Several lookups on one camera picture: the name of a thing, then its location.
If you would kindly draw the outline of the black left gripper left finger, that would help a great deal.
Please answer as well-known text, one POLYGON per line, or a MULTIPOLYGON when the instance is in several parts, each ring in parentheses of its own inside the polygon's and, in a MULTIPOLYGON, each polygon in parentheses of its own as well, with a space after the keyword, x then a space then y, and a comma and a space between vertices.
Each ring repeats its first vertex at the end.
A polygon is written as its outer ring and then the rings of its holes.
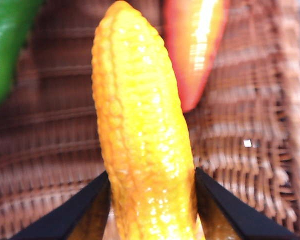
POLYGON ((104 171, 69 200, 12 240, 101 240, 110 212, 110 182, 104 171))

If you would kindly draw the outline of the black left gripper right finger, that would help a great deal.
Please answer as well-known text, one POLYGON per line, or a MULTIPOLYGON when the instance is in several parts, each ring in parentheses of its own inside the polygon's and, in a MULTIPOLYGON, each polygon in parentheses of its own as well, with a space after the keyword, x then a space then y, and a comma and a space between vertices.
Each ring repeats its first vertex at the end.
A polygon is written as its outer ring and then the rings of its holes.
POLYGON ((195 169, 197 210, 207 240, 299 240, 300 237, 195 169))

